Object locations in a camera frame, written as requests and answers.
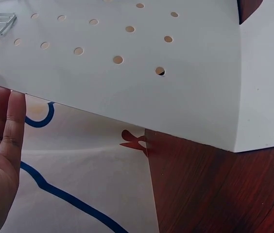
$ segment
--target blue outline drawing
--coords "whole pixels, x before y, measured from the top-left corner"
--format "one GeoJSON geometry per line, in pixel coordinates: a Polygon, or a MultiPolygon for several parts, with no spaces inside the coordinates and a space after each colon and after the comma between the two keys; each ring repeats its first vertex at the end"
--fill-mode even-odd
{"type": "Polygon", "coordinates": [[[29,175],[35,180],[37,185],[43,189],[44,191],[51,193],[62,200],[70,203],[74,207],[78,208],[79,210],[91,215],[92,217],[96,218],[98,221],[106,225],[115,233],[128,233],[122,226],[120,226],[117,222],[109,218],[107,215],[103,214],[102,212],[94,209],[90,205],[84,203],[80,199],[77,199],[73,195],[49,184],[43,176],[35,170],[32,166],[26,164],[25,162],[21,161],[20,168],[25,170],[29,173],[29,175]]]}
{"type": "Polygon", "coordinates": [[[34,120],[31,120],[29,117],[26,116],[25,122],[28,125],[30,125],[32,127],[35,127],[35,128],[42,128],[42,127],[46,126],[47,124],[49,124],[50,121],[53,119],[54,112],[55,112],[54,102],[49,102],[48,106],[49,106],[49,112],[48,112],[47,116],[43,120],[41,120],[41,121],[34,121],[34,120]]]}

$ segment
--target round hole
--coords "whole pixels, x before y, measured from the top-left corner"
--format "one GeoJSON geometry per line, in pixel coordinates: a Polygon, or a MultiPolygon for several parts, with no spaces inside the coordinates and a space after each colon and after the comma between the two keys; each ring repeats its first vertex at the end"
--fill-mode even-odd
{"type": "Polygon", "coordinates": [[[168,35],[164,37],[164,40],[165,40],[167,43],[170,43],[170,42],[173,41],[173,39],[172,39],[170,36],[168,36],[168,35]]]}
{"type": "Polygon", "coordinates": [[[41,44],[41,48],[42,48],[43,50],[46,50],[49,46],[50,46],[49,42],[43,42],[43,43],[41,44]]]}
{"type": "Polygon", "coordinates": [[[82,54],[84,53],[84,50],[83,50],[83,48],[78,47],[78,48],[76,48],[76,49],[74,50],[73,53],[74,53],[75,55],[80,56],[80,55],[82,55],[82,54]]]}
{"type": "Polygon", "coordinates": [[[160,75],[160,76],[163,76],[163,75],[165,75],[165,69],[163,68],[163,67],[158,67],[158,68],[156,68],[155,69],[155,72],[156,72],[156,74],[157,75],[160,75]]]}
{"type": "Polygon", "coordinates": [[[171,12],[171,16],[177,18],[179,15],[176,12],[171,12]]]}
{"type": "Polygon", "coordinates": [[[136,7],[138,7],[138,8],[144,8],[144,7],[145,7],[145,5],[144,5],[144,4],[142,4],[142,3],[138,3],[138,4],[136,5],[136,7]]]}
{"type": "Polygon", "coordinates": [[[21,44],[21,39],[16,39],[15,41],[14,41],[14,45],[15,46],[18,46],[18,45],[20,45],[21,44]]]}
{"type": "Polygon", "coordinates": [[[34,14],[31,16],[32,19],[35,19],[35,18],[38,18],[38,17],[39,17],[39,14],[37,14],[37,13],[34,13],[34,14]]]}
{"type": "Polygon", "coordinates": [[[122,58],[121,56],[115,56],[115,57],[113,58],[113,62],[114,62],[115,64],[121,64],[121,63],[123,62],[123,58],[122,58]]]}
{"type": "Polygon", "coordinates": [[[58,19],[59,22],[62,22],[62,21],[64,21],[66,18],[67,18],[66,16],[62,15],[62,16],[59,16],[57,19],[58,19]]]}
{"type": "Polygon", "coordinates": [[[128,33],[132,33],[132,32],[135,31],[135,28],[132,27],[132,26],[128,26],[128,27],[125,28],[125,30],[126,30],[128,33]]]}
{"type": "Polygon", "coordinates": [[[96,25],[96,24],[98,24],[98,20],[92,19],[92,20],[89,21],[89,24],[90,25],[96,25]]]}

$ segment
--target paper sheet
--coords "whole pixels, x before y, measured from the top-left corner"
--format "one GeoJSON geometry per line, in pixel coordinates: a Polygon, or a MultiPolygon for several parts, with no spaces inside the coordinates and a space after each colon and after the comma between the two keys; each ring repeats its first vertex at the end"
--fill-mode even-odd
{"type": "Polygon", "coordinates": [[[26,98],[20,185],[1,233],[158,232],[144,129],[26,98]]]}

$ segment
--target wood grain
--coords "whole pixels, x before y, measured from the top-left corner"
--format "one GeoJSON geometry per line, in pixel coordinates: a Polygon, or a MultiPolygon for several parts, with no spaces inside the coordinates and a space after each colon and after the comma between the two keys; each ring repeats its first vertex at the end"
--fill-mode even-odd
{"type": "Polygon", "coordinates": [[[146,130],[161,233],[274,232],[274,148],[234,154],[146,130]]]}
{"type": "Polygon", "coordinates": [[[238,0],[240,24],[242,24],[253,12],[258,9],[263,0],[238,0]]]}

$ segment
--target white board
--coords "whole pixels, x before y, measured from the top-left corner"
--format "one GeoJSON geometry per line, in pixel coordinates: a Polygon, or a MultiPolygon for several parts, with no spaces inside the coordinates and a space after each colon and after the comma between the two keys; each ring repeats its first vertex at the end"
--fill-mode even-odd
{"type": "Polygon", "coordinates": [[[274,146],[273,10],[264,0],[239,26],[236,0],[2,1],[17,22],[0,85],[225,150],[274,146]]]}

